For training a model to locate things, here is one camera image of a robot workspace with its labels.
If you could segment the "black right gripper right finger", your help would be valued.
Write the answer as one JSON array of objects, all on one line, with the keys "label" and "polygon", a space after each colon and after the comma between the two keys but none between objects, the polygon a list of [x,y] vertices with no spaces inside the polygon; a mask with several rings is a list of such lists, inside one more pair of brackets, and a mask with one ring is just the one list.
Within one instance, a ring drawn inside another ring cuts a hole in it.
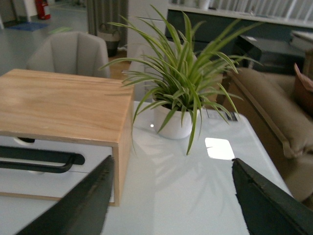
[{"label": "black right gripper right finger", "polygon": [[251,235],[311,235],[313,211],[239,158],[232,160],[236,197]]}]

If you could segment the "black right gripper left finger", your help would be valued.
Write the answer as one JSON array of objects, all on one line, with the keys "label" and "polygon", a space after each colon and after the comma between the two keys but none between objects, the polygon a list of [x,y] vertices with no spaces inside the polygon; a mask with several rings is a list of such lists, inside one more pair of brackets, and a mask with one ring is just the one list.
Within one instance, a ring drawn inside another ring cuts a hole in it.
[{"label": "black right gripper left finger", "polygon": [[54,206],[19,235],[99,235],[112,192],[114,159],[108,155]]}]

